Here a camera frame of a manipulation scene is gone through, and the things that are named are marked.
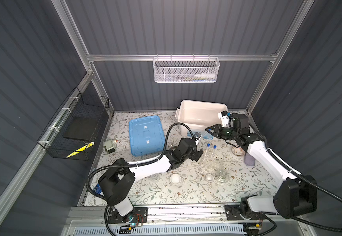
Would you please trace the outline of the clear plastic test tube rack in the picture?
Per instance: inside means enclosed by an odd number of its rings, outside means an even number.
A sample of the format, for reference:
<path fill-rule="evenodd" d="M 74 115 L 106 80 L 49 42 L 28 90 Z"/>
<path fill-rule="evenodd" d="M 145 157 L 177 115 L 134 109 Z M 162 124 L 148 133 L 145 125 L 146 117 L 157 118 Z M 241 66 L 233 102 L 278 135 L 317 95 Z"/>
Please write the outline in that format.
<path fill-rule="evenodd" d="M 206 174 L 212 174 L 213 176 L 215 176 L 217 166 L 218 166 L 220 160 L 223 159 L 223 157 L 219 155 L 219 152 L 216 149 L 216 151 L 214 153 L 214 161 L 211 162 L 209 160 L 210 156 L 206 161 L 204 161 L 203 156 L 204 156 L 205 148 L 206 148 L 206 146 L 204 147 L 203 154 L 202 154 L 201 158 L 199 159 L 199 169 L 200 169 L 202 175 L 204 175 L 204 176 L 206 176 Z"/>

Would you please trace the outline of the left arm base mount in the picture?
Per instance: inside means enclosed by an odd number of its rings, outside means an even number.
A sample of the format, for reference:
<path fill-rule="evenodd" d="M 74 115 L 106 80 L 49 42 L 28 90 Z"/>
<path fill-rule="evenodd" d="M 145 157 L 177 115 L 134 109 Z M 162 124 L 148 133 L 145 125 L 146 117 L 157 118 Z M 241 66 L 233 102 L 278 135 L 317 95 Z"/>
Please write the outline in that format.
<path fill-rule="evenodd" d="M 127 215 L 121 216 L 115 208 L 108 210 L 109 224 L 143 224 L 147 222 L 148 207 L 134 207 Z"/>

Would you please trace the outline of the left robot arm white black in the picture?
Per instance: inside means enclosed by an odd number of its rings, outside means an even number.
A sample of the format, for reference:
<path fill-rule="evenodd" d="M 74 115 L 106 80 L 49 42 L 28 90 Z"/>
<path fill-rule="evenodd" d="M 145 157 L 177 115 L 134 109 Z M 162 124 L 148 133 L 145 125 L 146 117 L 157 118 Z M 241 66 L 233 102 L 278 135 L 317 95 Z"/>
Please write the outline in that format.
<path fill-rule="evenodd" d="M 193 139 L 182 138 L 176 148 L 166 149 L 154 158 L 132 163 L 119 159 L 98 180 L 103 199 L 125 217 L 134 211 L 128 194 L 135 182 L 177 169 L 187 159 L 197 162 L 202 155 L 203 150 Z"/>

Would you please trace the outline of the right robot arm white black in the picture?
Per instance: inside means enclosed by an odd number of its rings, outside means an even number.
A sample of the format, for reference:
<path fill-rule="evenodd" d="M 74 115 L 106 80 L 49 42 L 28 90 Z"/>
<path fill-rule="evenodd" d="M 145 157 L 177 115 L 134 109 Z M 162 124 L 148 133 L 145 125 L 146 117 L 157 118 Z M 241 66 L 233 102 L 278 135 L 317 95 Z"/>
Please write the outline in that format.
<path fill-rule="evenodd" d="M 233 140 L 246 154 L 258 161 L 276 182 L 276 193 L 272 196 L 250 196 L 240 203 L 242 217 L 253 212 L 268 212 L 290 219 L 308 214 L 317 209 L 317 189 L 311 184 L 315 179 L 294 170 L 268 146 L 267 139 L 259 133 L 244 114 L 217 114 L 219 124 L 205 130 L 218 139 Z"/>

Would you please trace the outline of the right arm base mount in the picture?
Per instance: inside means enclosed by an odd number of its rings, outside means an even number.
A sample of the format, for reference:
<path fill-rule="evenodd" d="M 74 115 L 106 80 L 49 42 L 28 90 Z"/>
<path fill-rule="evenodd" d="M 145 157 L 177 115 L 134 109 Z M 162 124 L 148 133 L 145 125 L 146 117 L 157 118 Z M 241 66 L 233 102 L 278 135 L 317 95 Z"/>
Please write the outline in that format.
<path fill-rule="evenodd" d="M 225 214 L 227 220 L 238 221 L 238 220 L 263 220 L 261 214 L 252 212 L 245 206 L 241 205 L 224 205 Z"/>

